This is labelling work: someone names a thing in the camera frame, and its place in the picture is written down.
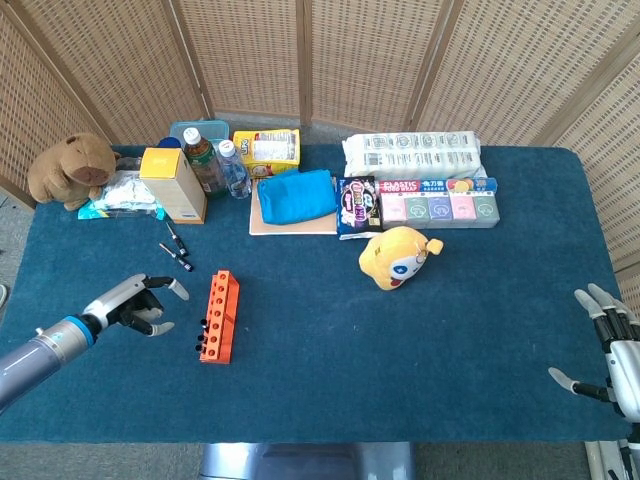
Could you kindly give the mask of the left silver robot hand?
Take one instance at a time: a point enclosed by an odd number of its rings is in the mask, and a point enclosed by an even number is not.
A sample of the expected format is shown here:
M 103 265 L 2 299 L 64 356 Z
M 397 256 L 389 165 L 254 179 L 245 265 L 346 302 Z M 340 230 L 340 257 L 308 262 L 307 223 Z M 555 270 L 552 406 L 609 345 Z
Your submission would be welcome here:
M 162 287 L 183 301 L 190 298 L 188 291 L 175 278 L 136 274 L 89 303 L 80 318 L 95 326 L 98 333 L 118 323 L 147 337 L 161 336 L 174 327 L 173 322 L 154 324 L 163 315 L 164 307 L 152 289 Z

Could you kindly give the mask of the orange tube rack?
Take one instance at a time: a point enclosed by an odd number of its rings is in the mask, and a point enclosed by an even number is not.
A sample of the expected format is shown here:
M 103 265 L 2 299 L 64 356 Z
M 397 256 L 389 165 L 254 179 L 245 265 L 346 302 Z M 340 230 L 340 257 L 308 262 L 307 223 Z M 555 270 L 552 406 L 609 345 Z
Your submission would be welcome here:
M 240 286 L 229 270 L 219 270 L 213 277 L 207 303 L 208 322 L 203 327 L 205 341 L 199 341 L 201 363 L 229 364 L 231 362 L 236 326 Z

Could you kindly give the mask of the silver wet wipes pack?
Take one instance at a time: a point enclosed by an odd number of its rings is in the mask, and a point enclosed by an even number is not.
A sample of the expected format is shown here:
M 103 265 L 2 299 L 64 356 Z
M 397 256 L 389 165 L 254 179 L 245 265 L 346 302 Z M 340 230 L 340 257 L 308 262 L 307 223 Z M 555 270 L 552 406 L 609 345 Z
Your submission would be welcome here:
M 165 210 L 139 177 L 138 171 L 117 171 L 104 186 L 101 195 L 89 200 L 77 212 L 79 220 L 149 215 L 165 219 Z

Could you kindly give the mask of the brown capybara plush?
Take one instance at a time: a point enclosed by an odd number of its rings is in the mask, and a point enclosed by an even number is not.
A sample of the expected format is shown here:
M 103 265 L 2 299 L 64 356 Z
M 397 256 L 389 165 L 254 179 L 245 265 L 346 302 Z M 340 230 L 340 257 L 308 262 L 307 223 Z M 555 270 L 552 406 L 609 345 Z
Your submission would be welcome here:
M 120 154 L 93 133 L 72 134 L 37 156 L 27 174 L 31 196 L 75 211 L 102 194 Z

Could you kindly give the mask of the green tea bottle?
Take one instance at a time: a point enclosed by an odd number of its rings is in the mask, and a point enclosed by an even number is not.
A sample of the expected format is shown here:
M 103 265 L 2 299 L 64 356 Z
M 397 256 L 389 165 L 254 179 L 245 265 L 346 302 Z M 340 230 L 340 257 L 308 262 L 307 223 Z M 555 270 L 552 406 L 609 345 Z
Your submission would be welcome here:
M 226 180 L 215 155 L 212 143 L 195 127 L 183 132 L 184 152 L 206 195 L 221 196 L 226 191 Z

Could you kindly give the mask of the clear water bottle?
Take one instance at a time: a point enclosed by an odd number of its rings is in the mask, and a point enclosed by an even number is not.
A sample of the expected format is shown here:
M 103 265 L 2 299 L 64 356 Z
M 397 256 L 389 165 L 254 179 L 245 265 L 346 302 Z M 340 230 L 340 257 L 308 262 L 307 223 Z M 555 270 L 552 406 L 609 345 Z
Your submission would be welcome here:
M 223 140 L 218 145 L 218 162 L 232 197 L 244 199 L 251 194 L 249 173 L 234 143 Z

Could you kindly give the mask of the tan flat board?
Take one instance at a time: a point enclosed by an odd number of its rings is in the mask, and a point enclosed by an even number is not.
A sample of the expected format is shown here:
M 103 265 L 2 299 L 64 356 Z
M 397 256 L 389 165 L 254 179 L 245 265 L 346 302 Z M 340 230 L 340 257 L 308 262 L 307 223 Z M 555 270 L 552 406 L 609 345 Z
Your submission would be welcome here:
M 249 216 L 249 234 L 252 236 L 273 235 L 336 235 L 336 214 L 319 217 L 313 220 L 287 225 L 268 224 L 263 221 L 262 209 L 258 196 L 259 180 L 252 181 L 251 210 Z

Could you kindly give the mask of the blue lidded plastic container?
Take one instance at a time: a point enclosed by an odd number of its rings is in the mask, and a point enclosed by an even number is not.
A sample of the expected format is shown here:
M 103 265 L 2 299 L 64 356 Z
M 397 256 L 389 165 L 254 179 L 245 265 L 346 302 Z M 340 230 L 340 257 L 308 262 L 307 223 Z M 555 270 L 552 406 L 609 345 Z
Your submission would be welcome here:
M 188 142 L 185 140 L 184 131 L 195 129 L 198 131 L 202 139 L 207 140 L 215 151 L 218 151 L 218 145 L 223 140 L 230 138 L 230 128 L 224 120 L 193 120 L 174 122 L 169 129 L 168 136 L 176 138 L 180 141 L 183 148 Z

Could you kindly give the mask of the folded blue cloth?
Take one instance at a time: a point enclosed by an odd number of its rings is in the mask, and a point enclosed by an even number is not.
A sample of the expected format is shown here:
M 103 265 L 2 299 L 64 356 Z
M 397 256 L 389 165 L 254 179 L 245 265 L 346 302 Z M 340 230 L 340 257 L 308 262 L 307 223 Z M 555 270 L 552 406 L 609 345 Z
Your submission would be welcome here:
M 271 225 L 315 220 L 337 209 L 332 175 L 326 169 L 286 171 L 260 181 L 257 193 L 262 219 Z

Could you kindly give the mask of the yellow snack bag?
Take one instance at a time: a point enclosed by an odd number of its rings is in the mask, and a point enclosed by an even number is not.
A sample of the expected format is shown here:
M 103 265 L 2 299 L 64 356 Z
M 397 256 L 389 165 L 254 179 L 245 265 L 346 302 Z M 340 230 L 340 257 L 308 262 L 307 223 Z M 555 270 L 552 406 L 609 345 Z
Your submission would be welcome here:
M 232 141 L 251 179 L 263 179 L 300 164 L 300 130 L 240 130 Z

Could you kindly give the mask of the pastel pocket tissue multipack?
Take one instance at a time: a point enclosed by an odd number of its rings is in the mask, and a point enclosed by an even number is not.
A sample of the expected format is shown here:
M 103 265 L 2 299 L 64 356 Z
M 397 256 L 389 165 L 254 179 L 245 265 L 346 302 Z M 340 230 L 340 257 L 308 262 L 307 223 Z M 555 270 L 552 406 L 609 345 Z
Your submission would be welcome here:
M 382 194 L 381 218 L 385 229 L 407 226 L 424 229 L 492 228 L 500 214 L 492 193 Z

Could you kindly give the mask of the dark purple printed packet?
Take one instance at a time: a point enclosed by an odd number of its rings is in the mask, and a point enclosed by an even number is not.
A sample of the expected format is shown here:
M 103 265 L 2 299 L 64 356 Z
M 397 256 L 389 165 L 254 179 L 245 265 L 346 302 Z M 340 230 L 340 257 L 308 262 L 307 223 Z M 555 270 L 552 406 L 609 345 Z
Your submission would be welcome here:
M 337 234 L 340 240 L 372 238 L 383 231 L 373 176 L 337 179 Z

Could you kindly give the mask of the plastic food wrap box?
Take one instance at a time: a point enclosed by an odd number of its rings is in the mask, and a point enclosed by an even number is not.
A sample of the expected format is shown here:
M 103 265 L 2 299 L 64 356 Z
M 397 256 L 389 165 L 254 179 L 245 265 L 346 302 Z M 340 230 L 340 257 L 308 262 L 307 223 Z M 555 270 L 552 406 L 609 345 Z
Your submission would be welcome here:
M 492 192 L 498 189 L 493 177 L 450 178 L 444 180 L 381 180 L 376 182 L 381 194 L 391 193 L 469 193 Z

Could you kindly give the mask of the large white tissue pack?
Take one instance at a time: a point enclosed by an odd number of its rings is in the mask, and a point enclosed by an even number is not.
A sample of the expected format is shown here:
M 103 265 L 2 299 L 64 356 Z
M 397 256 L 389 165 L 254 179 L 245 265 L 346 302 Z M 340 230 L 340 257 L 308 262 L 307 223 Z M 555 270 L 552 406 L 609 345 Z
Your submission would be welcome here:
M 346 177 L 440 180 L 473 176 L 482 168 L 473 131 L 356 134 L 342 147 Z

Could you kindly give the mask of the wicker folding screen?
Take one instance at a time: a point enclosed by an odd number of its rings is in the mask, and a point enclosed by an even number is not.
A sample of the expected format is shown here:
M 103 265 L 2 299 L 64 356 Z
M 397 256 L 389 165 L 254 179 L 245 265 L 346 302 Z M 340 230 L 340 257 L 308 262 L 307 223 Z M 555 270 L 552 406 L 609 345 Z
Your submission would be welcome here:
M 0 186 L 68 133 L 226 112 L 563 146 L 640 262 L 640 0 L 0 0 Z

